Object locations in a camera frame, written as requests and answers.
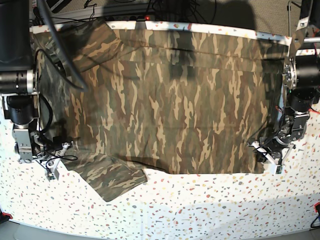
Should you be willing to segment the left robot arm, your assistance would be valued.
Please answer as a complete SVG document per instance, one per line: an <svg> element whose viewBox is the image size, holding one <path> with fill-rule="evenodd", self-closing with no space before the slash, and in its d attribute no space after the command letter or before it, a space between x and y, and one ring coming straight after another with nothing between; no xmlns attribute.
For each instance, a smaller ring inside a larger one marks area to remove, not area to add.
<svg viewBox="0 0 320 240"><path fill-rule="evenodd" d="M320 2L303 0L282 73L283 106L276 131L253 141L257 160L273 175L285 171L285 160L307 129L312 104L320 95L320 37L309 36L320 26Z"/></svg>

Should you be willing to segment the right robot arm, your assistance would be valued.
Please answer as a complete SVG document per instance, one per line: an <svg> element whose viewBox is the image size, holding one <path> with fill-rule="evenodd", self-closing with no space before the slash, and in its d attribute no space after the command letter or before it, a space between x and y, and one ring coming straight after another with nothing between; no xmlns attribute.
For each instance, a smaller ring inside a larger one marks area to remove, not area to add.
<svg viewBox="0 0 320 240"><path fill-rule="evenodd" d="M66 155L71 142L54 142L46 138L53 120L53 110L39 90L38 54L32 53L26 0L0 2L0 97L3 116L13 123L14 151L20 163L36 162L44 168L48 180L58 180L61 160L74 161Z"/></svg>

